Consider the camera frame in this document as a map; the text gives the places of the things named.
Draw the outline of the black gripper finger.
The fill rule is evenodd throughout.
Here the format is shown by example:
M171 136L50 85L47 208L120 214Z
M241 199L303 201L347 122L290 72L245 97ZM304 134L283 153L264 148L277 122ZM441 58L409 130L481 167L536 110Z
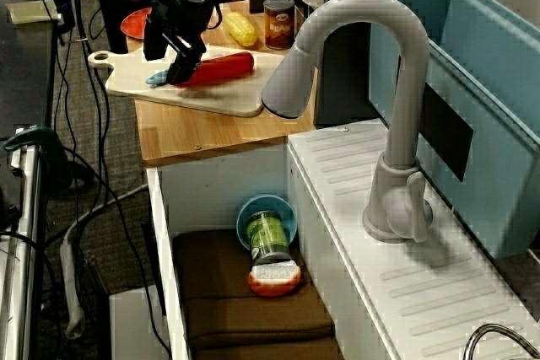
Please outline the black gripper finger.
M186 83L201 65L203 46L173 47L173 50L176 56L168 68L166 82L171 85Z
M143 54L147 61L159 60L165 56L168 44L164 37L168 29L166 11L164 4L152 1L152 8L146 17L143 32Z

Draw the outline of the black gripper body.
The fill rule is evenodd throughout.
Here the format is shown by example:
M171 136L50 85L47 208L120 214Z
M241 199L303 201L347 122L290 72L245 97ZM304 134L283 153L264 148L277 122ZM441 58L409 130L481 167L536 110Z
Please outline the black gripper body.
M208 29L214 5L208 0L168 0L162 4L167 8L165 18L168 29L164 34L167 46L184 48L176 40L180 37L190 47L203 46L205 53L206 46L202 40L202 33Z

